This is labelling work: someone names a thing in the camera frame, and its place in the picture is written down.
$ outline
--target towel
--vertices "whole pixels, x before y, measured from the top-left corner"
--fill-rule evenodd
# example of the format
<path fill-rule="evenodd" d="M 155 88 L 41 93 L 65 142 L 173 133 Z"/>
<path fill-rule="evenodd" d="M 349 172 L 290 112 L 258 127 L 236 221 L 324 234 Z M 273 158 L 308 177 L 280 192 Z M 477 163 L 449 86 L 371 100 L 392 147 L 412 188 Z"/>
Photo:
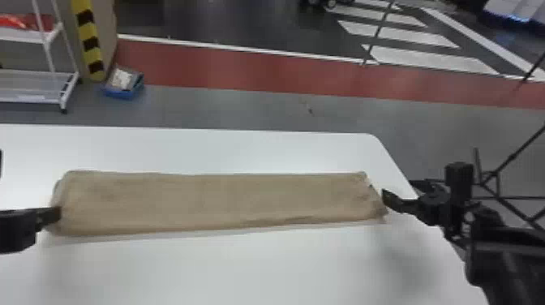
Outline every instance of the towel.
<path fill-rule="evenodd" d="M 54 190 L 61 235 L 364 221 L 387 209 L 364 173 L 158 174 L 74 170 Z"/>

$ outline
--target white floor marking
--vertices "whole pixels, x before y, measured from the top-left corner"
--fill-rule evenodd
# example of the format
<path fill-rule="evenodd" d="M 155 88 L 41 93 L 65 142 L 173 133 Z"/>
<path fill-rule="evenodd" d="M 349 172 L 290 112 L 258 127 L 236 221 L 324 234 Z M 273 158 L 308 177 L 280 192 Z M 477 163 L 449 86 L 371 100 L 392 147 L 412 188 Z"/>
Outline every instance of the white floor marking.
<path fill-rule="evenodd" d="M 532 64 L 527 62 L 525 59 L 506 50 L 506 48 L 502 47 L 501 45 L 498 45 L 493 41 L 489 41 L 486 37 L 483 37 L 482 35 L 476 33 L 472 29 L 448 17 L 447 15 L 439 11 L 429 9 L 429 8 L 423 8 L 422 10 L 427 12 L 429 15 L 432 15 L 433 17 L 437 18 L 438 20 L 444 22 L 451 28 L 454 28 L 460 33 L 466 35 L 467 37 L 469 37 L 471 40 L 475 41 L 476 43 L 489 49 L 492 53 L 495 53 L 496 55 L 500 56 L 506 61 L 511 62 L 515 67 L 518 67 L 524 72 L 529 71 L 530 68 L 532 67 Z M 534 76 L 538 79 L 545 79 L 545 71 L 541 68 L 538 68 L 535 70 Z"/>
<path fill-rule="evenodd" d="M 348 16 L 362 17 L 362 18 L 368 18 L 368 19 L 374 19 L 374 20 L 381 20 L 382 15 L 384 14 L 382 11 L 366 10 L 364 8 L 352 7 L 352 6 L 335 6 L 335 8 L 331 10 L 330 9 L 326 9 L 326 10 L 335 14 L 343 14 Z M 410 25 L 415 25 L 418 27 L 426 27 L 426 24 L 423 24 L 420 20 L 411 16 L 391 13 L 391 14 L 388 14 L 388 16 L 386 17 L 386 20 L 388 22 L 394 22 L 396 24 L 410 24 Z"/>
<path fill-rule="evenodd" d="M 506 79 L 523 79 L 524 76 L 522 75 L 509 75 L 509 74 L 503 74 L 503 77 Z"/>
<path fill-rule="evenodd" d="M 339 24 L 345 28 L 345 30 L 353 35 L 373 37 L 378 28 L 375 25 L 359 24 L 350 21 L 338 20 Z M 445 37 L 436 34 L 430 34 L 426 32 L 417 32 L 402 30 L 399 28 L 383 27 L 380 30 L 380 38 L 394 39 L 396 41 L 408 41 L 425 45 L 442 45 L 450 48 L 459 48 L 459 46 L 452 43 Z"/>
<path fill-rule="evenodd" d="M 477 58 L 467 58 L 454 55 L 443 55 L 411 51 L 407 49 L 386 48 L 373 46 L 371 56 L 380 63 L 391 63 L 394 65 L 427 67 L 441 70 L 464 71 L 498 75 L 499 73 L 487 66 Z"/>
<path fill-rule="evenodd" d="M 118 38 L 126 40 L 126 41 L 152 42 L 152 43 L 163 44 L 163 45 L 185 45 L 185 46 L 191 46 L 196 48 L 223 49 L 228 51 L 289 56 L 294 58 L 322 59 L 322 60 L 329 60 L 334 62 L 354 62 L 354 63 L 363 62 L 361 58 L 347 58 L 347 57 L 341 57 L 341 56 L 328 56 L 328 55 L 320 55 L 320 54 L 289 52 L 289 51 L 280 51 L 276 49 L 259 49 L 259 48 L 250 48 L 250 47 L 236 46 L 236 45 L 220 45 L 220 44 L 198 42 L 198 41 L 178 41 L 174 39 L 146 37 L 146 36 L 131 35 L 131 34 L 118 34 Z"/>
<path fill-rule="evenodd" d="M 377 7 L 388 7 L 387 1 L 379 1 L 379 0 L 356 0 L 356 3 L 362 3 L 367 4 L 368 6 L 377 6 Z M 392 11 L 401 11 L 401 8 L 397 5 L 392 5 Z"/>

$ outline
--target red object on shelf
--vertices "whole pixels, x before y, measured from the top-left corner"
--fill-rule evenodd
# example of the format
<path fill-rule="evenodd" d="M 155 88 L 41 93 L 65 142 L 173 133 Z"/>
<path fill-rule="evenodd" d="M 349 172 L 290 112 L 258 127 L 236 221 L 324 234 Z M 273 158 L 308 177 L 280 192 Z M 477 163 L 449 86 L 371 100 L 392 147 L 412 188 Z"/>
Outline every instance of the red object on shelf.
<path fill-rule="evenodd" d="M 19 16 L 8 14 L 0 15 L 0 27 L 27 29 L 27 25 Z"/>
<path fill-rule="evenodd" d="M 55 18 L 52 15 L 42 14 L 40 15 L 42 24 L 44 25 L 44 31 L 49 32 L 53 30 L 55 25 Z M 36 15 L 13 15 L 13 14 L 1 14 L 0 15 L 0 27 L 6 28 L 18 28 L 23 30 L 39 31 L 38 19 Z"/>

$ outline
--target red floor stripe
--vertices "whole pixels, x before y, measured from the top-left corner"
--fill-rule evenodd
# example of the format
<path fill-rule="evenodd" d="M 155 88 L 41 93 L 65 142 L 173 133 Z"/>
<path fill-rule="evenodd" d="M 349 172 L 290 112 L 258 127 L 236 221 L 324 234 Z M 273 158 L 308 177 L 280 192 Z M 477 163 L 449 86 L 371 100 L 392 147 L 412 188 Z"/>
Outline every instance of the red floor stripe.
<path fill-rule="evenodd" d="M 545 84 L 486 75 L 124 40 L 116 61 L 146 84 L 545 109 Z"/>

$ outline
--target black tripod stand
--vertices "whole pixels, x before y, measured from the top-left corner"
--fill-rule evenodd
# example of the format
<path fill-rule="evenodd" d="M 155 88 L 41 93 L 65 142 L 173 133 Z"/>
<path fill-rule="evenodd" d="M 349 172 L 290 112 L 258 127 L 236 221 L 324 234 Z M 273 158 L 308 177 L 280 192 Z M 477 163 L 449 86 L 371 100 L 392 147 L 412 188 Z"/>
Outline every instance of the black tripod stand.
<path fill-rule="evenodd" d="M 476 170 L 476 181 L 474 182 L 475 186 L 481 187 L 484 191 L 488 192 L 491 196 L 481 196 L 474 197 L 474 200 L 495 200 L 499 204 L 506 207 L 513 214 L 520 217 L 525 221 L 529 226 L 536 230 L 545 231 L 545 229 L 540 226 L 536 221 L 545 217 L 545 208 L 541 209 L 539 212 L 533 216 L 528 216 L 524 214 L 521 210 L 516 208 L 509 200 L 545 200 L 545 196 L 528 196 L 528 195 L 501 195 L 501 171 L 509 165 L 509 163 L 515 161 L 517 157 L 530 146 L 534 141 L 545 132 L 545 124 L 539 128 L 523 145 L 521 145 L 514 153 L 510 154 L 507 159 L 501 163 L 495 170 L 483 171 L 481 168 L 481 158 L 479 156 L 478 148 L 474 148 L 474 165 Z M 495 182 L 495 187 L 489 187 L 488 183 L 493 181 Z"/>

